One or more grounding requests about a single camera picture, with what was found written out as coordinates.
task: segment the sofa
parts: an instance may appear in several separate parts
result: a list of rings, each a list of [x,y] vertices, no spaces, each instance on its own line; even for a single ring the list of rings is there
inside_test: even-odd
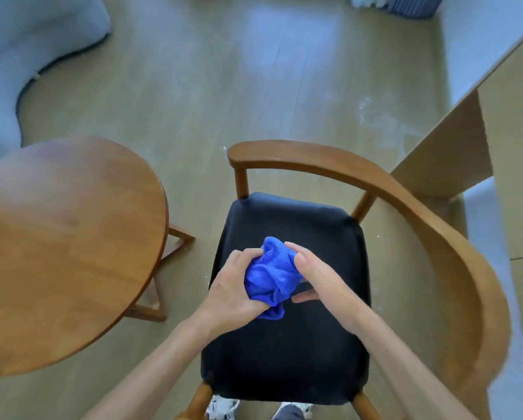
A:
[[[48,64],[110,32],[102,0],[0,0],[0,157],[22,144],[18,98]]]

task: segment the chair seat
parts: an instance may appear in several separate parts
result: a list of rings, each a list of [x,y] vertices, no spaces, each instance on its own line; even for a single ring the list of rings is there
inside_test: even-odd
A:
[[[370,305],[361,227],[342,209],[265,193],[235,201],[219,242],[211,283],[230,252],[267,236],[307,247]],[[301,284],[297,292],[310,288]],[[202,351],[201,373],[225,398],[339,405],[363,388],[369,354],[320,302],[284,303],[285,316],[255,319]]]

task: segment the cloth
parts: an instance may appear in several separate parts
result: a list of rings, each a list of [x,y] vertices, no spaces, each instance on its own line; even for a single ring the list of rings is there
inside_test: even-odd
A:
[[[275,413],[272,420],[304,420],[304,414],[299,407],[289,404]]]
[[[263,255],[251,261],[246,269],[244,287],[252,300],[267,303],[270,308],[258,318],[279,320],[285,314],[283,301],[290,298],[302,275],[294,266],[295,252],[275,237],[266,237]]]

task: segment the round wooden table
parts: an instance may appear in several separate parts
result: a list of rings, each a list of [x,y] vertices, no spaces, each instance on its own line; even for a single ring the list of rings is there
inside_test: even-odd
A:
[[[160,260],[193,239],[169,225],[153,170],[118,143],[65,138],[4,157],[0,376],[69,357],[124,316],[164,321],[160,300],[137,299]]]

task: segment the sneaker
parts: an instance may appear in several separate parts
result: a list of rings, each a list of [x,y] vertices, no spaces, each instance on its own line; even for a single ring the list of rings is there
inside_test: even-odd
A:
[[[279,409],[276,411],[276,413],[273,415],[272,420],[275,418],[275,416],[281,410],[281,408],[286,407],[287,405],[294,405],[295,407],[299,408],[300,411],[302,411],[302,414],[304,415],[304,418],[306,420],[312,418],[312,407],[314,404],[305,404],[304,402],[281,402],[281,405]]]
[[[239,404],[239,399],[227,399],[219,395],[213,395],[205,415],[209,420],[235,420],[234,411]]]

